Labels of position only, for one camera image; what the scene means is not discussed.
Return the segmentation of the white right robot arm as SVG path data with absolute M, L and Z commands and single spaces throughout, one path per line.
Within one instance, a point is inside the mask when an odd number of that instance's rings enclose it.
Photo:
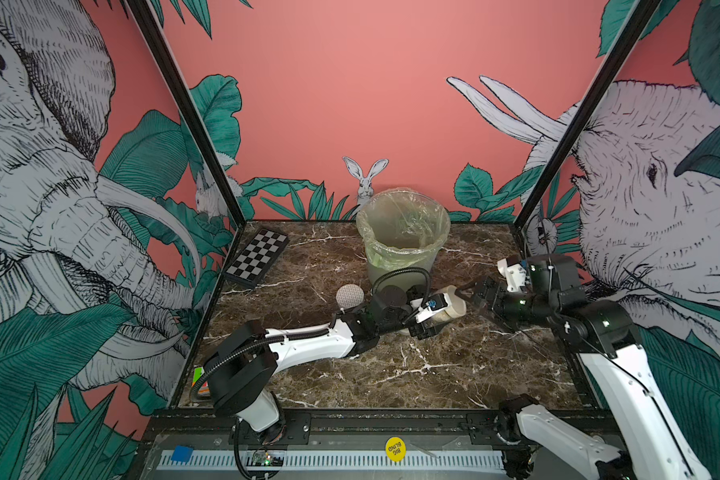
M 640 334 L 612 301 L 588 301 L 577 274 L 536 273 L 528 285 L 481 278 L 457 295 L 497 321 L 549 328 L 578 360 L 618 425 L 624 445 L 609 445 L 524 394 L 500 404 L 496 435 L 539 445 L 587 479 L 708 479 L 649 366 Z

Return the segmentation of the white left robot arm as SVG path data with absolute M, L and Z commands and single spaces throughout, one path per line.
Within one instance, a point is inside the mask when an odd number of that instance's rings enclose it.
M 208 398 L 217 416 L 236 417 L 262 442 L 273 443 L 286 429 L 283 409 L 267 390 L 273 376 L 319 360 L 357 356 L 388 333 L 424 334 L 425 322 L 447 305 L 444 295 L 429 294 L 424 286 L 403 291 L 389 285 L 368 302 L 340 308 L 325 324 L 283 330 L 248 321 L 205 360 L 189 397 Z

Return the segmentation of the rice jar with beige lid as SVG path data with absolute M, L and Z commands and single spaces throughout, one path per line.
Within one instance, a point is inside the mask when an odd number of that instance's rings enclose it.
M 437 291 L 438 294 L 444 295 L 447 306 L 434 316 L 436 320 L 455 320 L 463 317 L 467 313 L 466 302 L 457 295 L 456 291 L 457 287 L 454 285 L 449 285 Z

